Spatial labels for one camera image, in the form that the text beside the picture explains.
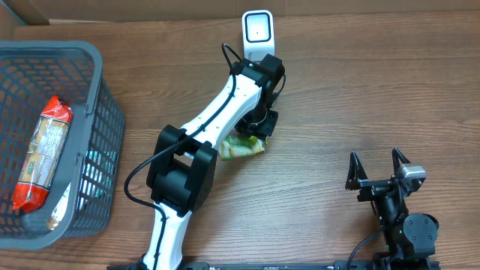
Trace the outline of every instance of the gray plastic crate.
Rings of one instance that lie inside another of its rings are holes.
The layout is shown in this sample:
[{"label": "gray plastic crate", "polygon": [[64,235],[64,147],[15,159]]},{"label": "gray plastic crate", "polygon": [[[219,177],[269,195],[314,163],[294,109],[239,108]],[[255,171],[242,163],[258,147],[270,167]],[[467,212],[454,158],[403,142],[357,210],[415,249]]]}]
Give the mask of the gray plastic crate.
[{"label": "gray plastic crate", "polygon": [[[0,42],[0,248],[34,250],[107,227],[125,117],[102,67],[98,50],[82,41]],[[13,211],[30,137],[53,95],[69,103],[73,121],[49,195],[37,211]],[[47,221],[70,183],[65,216],[50,231]]]}]

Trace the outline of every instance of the wood grain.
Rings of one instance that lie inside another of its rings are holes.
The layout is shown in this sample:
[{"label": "wood grain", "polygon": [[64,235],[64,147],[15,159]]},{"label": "wood grain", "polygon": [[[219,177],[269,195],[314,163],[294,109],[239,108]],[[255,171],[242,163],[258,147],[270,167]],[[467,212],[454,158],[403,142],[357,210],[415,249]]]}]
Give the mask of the wood grain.
[{"label": "wood grain", "polygon": [[[480,269],[480,11],[284,17],[275,20],[286,67],[268,151],[219,161],[214,187],[192,216],[187,260],[324,263],[344,260],[378,228],[368,203],[345,191],[349,153],[371,179],[392,173],[398,146],[427,170],[406,198],[440,222],[444,269]],[[149,157],[166,124],[189,121],[222,89],[222,42],[242,51],[238,19],[56,25],[17,40],[84,40],[127,116],[109,228],[38,252],[0,251],[4,269],[104,269],[146,252],[153,211],[129,201],[127,174]],[[130,184],[144,200],[147,170]],[[370,258],[383,241],[363,248]]]}]

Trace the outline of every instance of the wall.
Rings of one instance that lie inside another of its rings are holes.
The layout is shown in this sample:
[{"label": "wall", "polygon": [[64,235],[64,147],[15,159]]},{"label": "wall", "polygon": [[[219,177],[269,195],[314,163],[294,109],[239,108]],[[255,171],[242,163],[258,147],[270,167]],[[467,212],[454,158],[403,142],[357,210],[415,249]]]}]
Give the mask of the wall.
[{"label": "wall", "polygon": [[13,40],[14,29],[20,23],[7,10],[6,7],[0,3],[0,41]]},{"label": "wall", "polygon": [[275,16],[480,9],[479,0],[7,0],[26,2],[50,20],[143,21],[240,17],[269,9]]}]

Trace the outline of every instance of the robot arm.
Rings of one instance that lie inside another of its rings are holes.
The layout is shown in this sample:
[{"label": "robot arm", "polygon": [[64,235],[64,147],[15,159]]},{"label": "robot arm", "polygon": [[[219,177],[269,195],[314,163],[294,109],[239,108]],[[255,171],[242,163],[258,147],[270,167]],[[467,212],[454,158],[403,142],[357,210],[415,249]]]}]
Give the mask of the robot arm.
[{"label": "robot arm", "polygon": [[[272,135],[278,113],[270,109],[279,94],[273,91],[284,73],[282,61],[273,55],[267,55],[259,64],[242,59],[232,66],[220,94],[197,117],[180,129],[167,125],[160,132],[154,155],[191,134],[196,135],[175,148],[174,153],[161,154],[151,162],[146,183],[151,188],[154,204],[163,210],[165,219],[155,210],[150,248],[137,264],[126,269],[175,270],[179,267],[190,216],[202,206],[212,189],[221,141],[233,128],[240,134],[262,140]],[[234,95],[227,100],[233,90]],[[214,115],[199,132],[199,128]],[[192,158],[191,166],[175,159],[176,155]]]}]

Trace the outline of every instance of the pasta package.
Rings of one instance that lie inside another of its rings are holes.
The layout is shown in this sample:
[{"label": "pasta package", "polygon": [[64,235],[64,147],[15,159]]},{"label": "pasta package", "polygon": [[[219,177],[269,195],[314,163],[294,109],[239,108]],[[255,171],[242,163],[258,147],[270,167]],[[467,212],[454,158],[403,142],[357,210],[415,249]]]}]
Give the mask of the pasta package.
[{"label": "pasta package", "polygon": [[71,108],[57,96],[43,109],[13,193],[13,210],[29,213],[45,203],[72,118]]}]

